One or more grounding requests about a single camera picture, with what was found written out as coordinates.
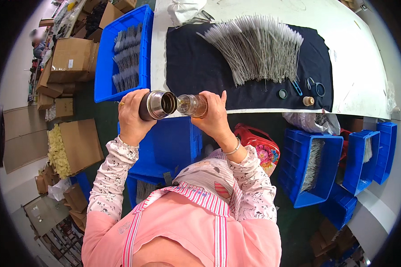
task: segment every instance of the hand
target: hand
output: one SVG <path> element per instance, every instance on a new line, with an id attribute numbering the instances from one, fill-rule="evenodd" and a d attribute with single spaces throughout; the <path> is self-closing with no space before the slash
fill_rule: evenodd
<path id="1" fill-rule="evenodd" d="M 192 123 L 214 138 L 224 152 L 231 152 L 236 148 L 238 142 L 227 122 L 226 91 L 223 91 L 221 98 L 219 95 L 208 91 L 199 94 L 208 101 L 208 113 L 203 119 L 192 118 Z"/>
<path id="2" fill-rule="evenodd" d="M 157 120 L 144 121 L 140 118 L 138 110 L 141 99 L 149 89 L 140 89 L 128 93 L 119 105 L 120 139 L 127 145 L 136 147 L 144 139 Z"/>

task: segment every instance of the bracelet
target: bracelet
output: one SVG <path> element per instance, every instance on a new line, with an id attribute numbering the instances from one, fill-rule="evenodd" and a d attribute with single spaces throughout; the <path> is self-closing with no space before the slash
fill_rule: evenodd
<path id="1" fill-rule="evenodd" d="M 229 153 L 225 153 L 223 152 L 225 155 L 231 155 L 233 153 L 235 153 L 236 151 L 238 151 L 239 147 L 241 146 L 241 140 L 239 139 L 239 137 L 236 137 L 236 139 L 238 139 L 238 145 L 236 146 L 235 150 Z"/>

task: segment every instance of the floral pattern bag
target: floral pattern bag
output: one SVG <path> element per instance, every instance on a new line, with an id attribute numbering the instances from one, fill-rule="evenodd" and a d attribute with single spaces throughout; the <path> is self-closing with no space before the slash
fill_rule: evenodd
<path id="1" fill-rule="evenodd" d="M 252 133 L 250 130 L 265 135 L 268 139 L 260 137 Z M 251 145 L 256 148 L 257 156 L 260 159 L 260 166 L 270 177 L 278 164 L 280 151 L 278 145 L 270 138 L 270 136 L 262 130 L 254 127 L 238 123 L 235 126 L 235 136 L 240 136 L 241 145 Z"/>

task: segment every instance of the blue bin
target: blue bin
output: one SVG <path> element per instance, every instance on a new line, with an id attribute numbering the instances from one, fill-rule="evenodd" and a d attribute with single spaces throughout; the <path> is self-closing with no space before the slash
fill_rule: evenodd
<path id="1" fill-rule="evenodd" d="M 352 218 L 357 201 L 356 196 L 335 183 L 328 199 L 319 205 L 319 210 L 338 230 L 341 230 Z"/>
<path id="2" fill-rule="evenodd" d="M 300 192 L 305 179 L 310 146 L 315 138 L 321 138 L 325 142 L 318 178 L 313 189 Z M 279 160 L 278 182 L 294 204 L 294 208 L 318 204 L 328 198 L 339 166 L 342 146 L 342 136 L 311 134 L 294 129 L 285 130 L 284 147 Z"/>
<path id="3" fill-rule="evenodd" d="M 369 162 L 363 163 L 365 141 L 368 138 L 371 138 L 373 156 Z M 348 156 L 343 186 L 354 196 L 366 189 L 373 181 L 376 172 L 379 142 L 379 131 L 362 130 L 349 135 Z"/>
<path id="4" fill-rule="evenodd" d="M 124 14 L 102 30 L 100 48 L 96 60 L 95 103 L 120 101 L 123 96 L 131 91 L 150 88 L 150 52 L 153 15 L 153 11 L 146 4 Z M 130 26 L 136 26 L 141 22 L 143 23 L 143 29 L 140 43 L 139 85 L 118 93 L 112 79 L 113 75 L 119 72 L 118 66 L 113 61 L 113 56 L 115 55 L 114 39 L 118 35 L 118 32 L 126 30 Z"/>
<path id="5" fill-rule="evenodd" d="M 158 178 L 129 173 L 128 178 L 126 179 L 126 188 L 128 189 L 129 202 L 131 203 L 132 208 L 137 206 L 137 180 L 154 185 L 159 183 L 165 185 L 165 179 L 163 177 Z"/>
<path id="6" fill-rule="evenodd" d="M 86 176 L 86 174 L 85 173 L 76 174 L 75 176 L 71 177 L 71 181 L 73 181 L 73 179 L 77 180 L 77 183 L 79 183 L 80 188 L 82 189 L 83 195 L 89 202 L 89 197 L 91 195 L 92 187 L 88 181 L 88 177 Z"/>
<path id="7" fill-rule="evenodd" d="M 129 173 L 162 178 L 170 172 L 174 177 L 178 170 L 194 163 L 201 149 L 202 132 L 190 117 L 158 120 L 140 142 L 139 160 Z"/>
<path id="8" fill-rule="evenodd" d="M 380 131 L 380 145 L 373 180 L 378 184 L 383 184 L 389 177 L 392 168 L 397 125 L 391 122 L 379 122 L 377 123 L 377 130 Z"/>

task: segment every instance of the black cloth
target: black cloth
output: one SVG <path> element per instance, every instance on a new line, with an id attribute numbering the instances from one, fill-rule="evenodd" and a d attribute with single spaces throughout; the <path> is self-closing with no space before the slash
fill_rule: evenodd
<path id="1" fill-rule="evenodd" d="M 333 80 L 328 47 L 315 29 L 289 25 L 303 36 L 300 48 L 298 82 L 303 96 L 299 96 L 289 80 L 274 83 L 271 80 L 245 82 L 236 87 L 229 64 L 212 44 L 196 32 L 203 34 L 212 24 L 185 25 L 179 29 L 168 28 L 166 35 L 166 84 L 177 96 L 198 94 L 207 90 L 221 95 L 227 90 L 226 109 L 322 109 L 331 112 L 333 107 Z M 306 107 L 303 97 L 313 96 L 306 79 L 312 77 L 325 87 L 324 97 L 315 97 L 315 104 Z M 278 96 L 285 89 L 286 99 Z"/>

